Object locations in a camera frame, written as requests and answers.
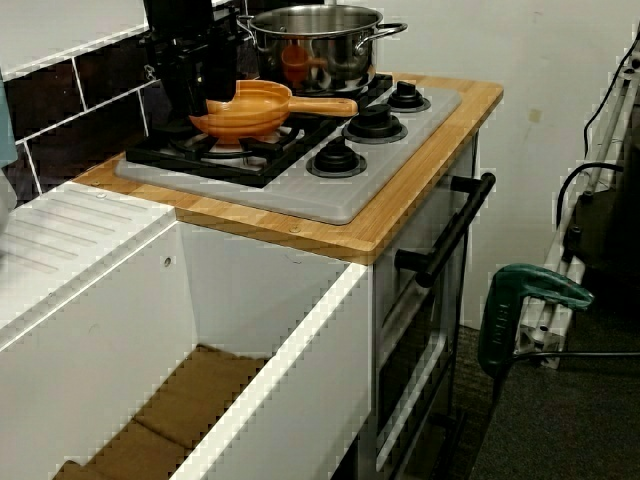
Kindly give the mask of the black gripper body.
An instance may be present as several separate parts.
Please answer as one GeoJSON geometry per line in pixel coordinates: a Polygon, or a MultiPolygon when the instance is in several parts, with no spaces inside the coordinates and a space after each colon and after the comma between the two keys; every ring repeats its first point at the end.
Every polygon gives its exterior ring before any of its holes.
{"type": "Polygon", "coordinates": [[[210,47],[224,49],[236,47],[239,37],[233,31],[211,27],[203,31],[186,30],[177,32],[160,32],[151,30],[144,33],[140,45],[149,57],[174,57],[180,55],[200,54],[210,47]]]}

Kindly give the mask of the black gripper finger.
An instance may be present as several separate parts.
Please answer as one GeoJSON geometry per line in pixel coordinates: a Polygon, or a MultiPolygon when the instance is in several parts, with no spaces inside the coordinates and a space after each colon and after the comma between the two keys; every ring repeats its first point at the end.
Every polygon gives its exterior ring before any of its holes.
{"type": "Polygon", "coordinates": [[[177,116],[198,117],[207,113],[198,71],[192,61],[181,55],[163,58],[158,63],[158,73],[177,116]]]}
{"type": "Polygon", "coordinates": [[[235,96],[235,47],[211,44],[204,62],[204,85],[209,100],[232,100],[235,96]]]}

